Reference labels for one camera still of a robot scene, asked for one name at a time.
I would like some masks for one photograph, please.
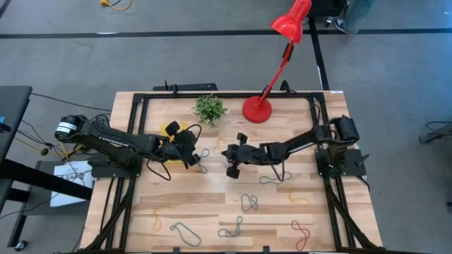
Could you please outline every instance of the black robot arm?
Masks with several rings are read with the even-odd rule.
[[[227,150],[222,152],[226,156],[230,167],[227,175],[234,179],[239,177],[237,166],[243,164],[269,165],[274,166],[284,162],[292,153],[300,151],[315,144],[328,144],[328,156],[331,162],[343,160],[343,151],[348,146],[355,144],[359,140],[359,135],[352,119],[346,116],[331,119],[327,124],[314,126],[311,130],[291,138],[283,143],[261,143],[259,147],[246,145],[247,137],[239,133],[237,139],[239,145],[228,145]],[[276,173],[280,181],[284,180]]]
[[[134,135],[91,121],[83,115],[70,115],[61,118],[55,138],[63,143],[79,143],[91,147],[108,156],[109,163],[125,169],[140,167],[137,158],[147,158],[154,162],[180,159],[186,168],[199,161],[193,155],[198,138],[188,130],[179,130],[173,121],[166,131],[168,137],[153,134]]]

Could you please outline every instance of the person's foot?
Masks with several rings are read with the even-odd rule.
[[[341,31],[341,32],[343,32],[343,33],[345,33],[345,34],[347,34],[347,35],[349,35],[349,36],[354,36],[354,35],[351,35],[351,34],[349,34],[348,32],[346,32],[345,30],[344,30],[344,28],[342,27],[342,24],[344,23],[344,20],[341,20],[341,19],[336,19],[335,21],[334,21],[334,26],[336,26],[336,28],[339,30],[339,31]]]

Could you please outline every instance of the floor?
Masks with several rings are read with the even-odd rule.
[[[0,0],[4,34],[268,29],[292,0],[132,0],[116,12],[97,1]],[[316,19],[324,30],[324,19]],[[452,28],[448,0],[380,0],[364,30]],[[111,107],[119,90],[169,83],[217,83],[220,90],[260,90],[271,79],[287,41],[279,35],[0,39],[0,83],[94,107]],[[452,120],[452,34],[319,35],[329,87],[343,90],[357,123],[379,230],[385,247],[450,253],[452,192],[449,138],[420,145],[428,121]],[[310,35],[295,47],[281,80],[295,90],[320,90]],[[95,111],[31,97],[24,119],[54,140],[61,116]],[[21,126],[31,131],[28,126]],[[14,142],[8,158],[33,167],[55,160]],[[7,202],[2,215],[20,205]],[[71,214],[31,217],[23,253],[68,252],[78,240],[86,205]],[[0,220],[0,249],[15,221]]]

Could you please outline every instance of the potted plant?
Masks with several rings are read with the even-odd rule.
[[[198,116],[199,123],[209,124],[210,127],[216,127],[215,121],[220,119],[221,115],[227,111],[223,107],[223,101],[215,95],[203,95],[196,100],[196,105],[192,108],[194,114]]]

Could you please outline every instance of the wooden tabletop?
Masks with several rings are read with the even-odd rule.
[[[133,92],[117,93],[111,127],[126,131],[132,97]],[[330,118],[349,115],[343,93],[325,92],[325,99]],[[245,120],[242,116],[243,101],[223,99],[229,110],[217,124],[218,127],[203,127],[196,151],[201,154],[204,148],[210,150],[210,155],[201,160],[201,164],[208,169],[207,174],[202,174],[198,165],[187,170],[180,163],[169,163],[167,166],[172,180],[165,181],[143,167],[136,181],[126,251],[172,251],[177,246],[181,247],[181,251],[262,251],[263,246],[270,246],[272,251],[296,251],[295,246],[304,234],[291,227],[294,220],[311,234],[305,251],[335,250],[323,181],[317,174],[315,147],[301,150],[285,162],[285,170],[293,177],[281,184],[260,184],[260,177],[274,178],[275,175],[270,167],[253,165],[241,164],[240,177],[231,179],[226,176],[226,159],[220,155],[227,144],[236,143],[238,132],[248,136],[248,144],[257,146],[268,141],[285,141],[308,131],[313,126],[308,101],[303,98],[270,98],[273,113],[267,122],[261,124]],[[171,121],[188,125],[196,123],[196,116],[191,111],[194,103],[195,99],[150,99],[145,133],[159,134],[161,127]],[[140,111],[139,107],[134,133],[138,128]],[[150,163],[150,166],[160,173],[164,172],[157,163]],[[101,179],[95,183],[81,248],[91,243],[99,233],[109,182],[110,179]],[[353,176],[343,177],[343,182],[350,215],[368,238],[380,246],[381,239],[367,187]],[[242,211],[243,194],[258,198],[257,210]],[[111,211],[113,196],[114,187],[106,218]],[[246,197],[243,206],[245,209],[249,207]],[[155,227],[154,214],[161,221],[158,231],[155,230],[159,227]],[[243,218],[240,236],[219,237],[218,231],[223,228],[235,232],[238,216]],[[199,235],[200,246],[187,245],[177,230],[170,229],[177,222]],[[343,245],[346,246],[345,227],[339,215],[338,223]],[[117,226],[114,247],[119,244],[120,228]],[[199,243],[189,231],[180,225],[178,228],[186,241],[194,245]]]

